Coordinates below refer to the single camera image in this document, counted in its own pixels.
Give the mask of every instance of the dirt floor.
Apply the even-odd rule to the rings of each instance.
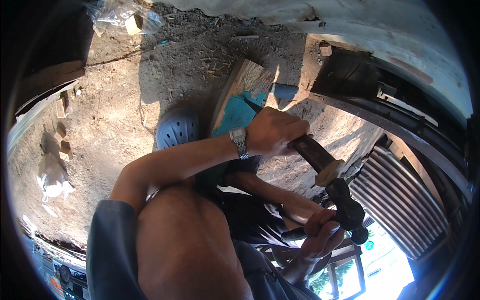
[[[173,108],[190,107],[205,131],[238,57],[274,72],[275,82],[299,86],[293,101],[270,94],[267,105],[308,120],[314,138],[336,159],[347,161],[347,167],[381,135],[373,124],[308,99],[321,67],[318,60],[325,59],[318,54],[319,41],[259,20],[207,17],[200,11],[180,14],[160,5],[152,10],[173,13],[153,36],[93,36],[85,76],[68,91],[67,117],[57,119],[54,105],[45,109],[10,157],[16,213],[20,219],[27,215],[45,237],[85,250],[98,201],[108,198],[126,164],[156,150],[158,120]],[[242,35],[259,38],[228,42]],[[159,46],[164,40],[169,42]],[[133,51],[138,55],[127,60],[89,67]],[[46,205],[58,215],[53,217],[42,207],[36,175],[44,153],[58,157],[59,144],[53,138],[58,121],[66,127],[65,141],[73,150],[73,160],[61,163],[75,192],[65,201],[62,196],[50,198]],[[301,156],[266,158],[258,175],[308,198],[320,192],[314,187],[315,172]]]

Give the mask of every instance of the plastic bag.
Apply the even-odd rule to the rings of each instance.
[[[69,193],[75,191],[68,182],[67,171],[52,153],[43,156],[38,164],[36,180],[43,192],[42,202],[48,202],[49,198],[60,196],[62,192],[65,200]]]
[[[105,31],[127,34],[125,21],[133,14],[143,18],[142,32],[139,34],[152,35],[165,23],[156,12],[149,11],[132,0],[98,0],[96,5],[82,4],[87,8],[87,15],[92,19],[97,34]]]

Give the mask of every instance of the small wooden block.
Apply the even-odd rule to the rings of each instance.
[[[133,36],[142,31],[143,19],[137,15],[133,15],[125,21],[125,27],[129,35]]]
[[[62,128],[57,127],[57,132],[55,133],[55,139],[57,140],[57,142],[60,143],[66,135],[67,134],[65,133],[65,131],[63,131]]]
[[[325,43],[325,44],[321,44],[320,45],[320,53],[322,56],[330,56],[332,55],[332,46],[330,46],[329,44]]]
[[[61,97],[60,99],[55,102],[55,105],[57,106],[57,117],[58,118],[65,118],[65,98]]]
[[[59,154],[60,154],[60,158],[63,159],[64,161],[71,161],[73,159],[72,150],[65,146],[60,148]]]

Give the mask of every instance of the hammer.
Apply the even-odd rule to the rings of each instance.
[[[244,99],[256,113],[262,110],[262,107]],[[318,173],[315,182],[319,186],[324,186],[329,200],[337,208],[335,221],[340,223],[340,227],[350,231],[352,234],[352,243],[361,245],[368,238],[368,230],[363,227],[363,218],[365,211],[360,203],[354,201],[350,196],[350,189],[338,174],[345,163],[343,160],[335,160],[319,143],[308,135],[303,135],[293,140],[292,147],[313,167]],[[303,227],[282,233],[283,242],[301,240],[307,235]]]

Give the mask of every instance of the person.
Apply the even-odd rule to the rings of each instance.
[[[239,157],[294,155],[289,143],[309,130],[299,117],[264,108],[245,128],[246,150],[225,134],[159,147],[125,166],[92,219],[86,261],[91,298],[319,299],[307,277],[343,240],[332,220],[335,210],[241,169],[227,172],[224,184],[253,198],[225,207],[229,193],[202,191],[194,177],[224,162],[242,162]],[[269,217],[249,209],[255,203],[278,208],[269,210],[273,225],[261,224]],[[249,222],[258,223],[256,231],[244,229]],[[307,239],[279,272],[255,246],[282,244],[279,234],[299,226]]]

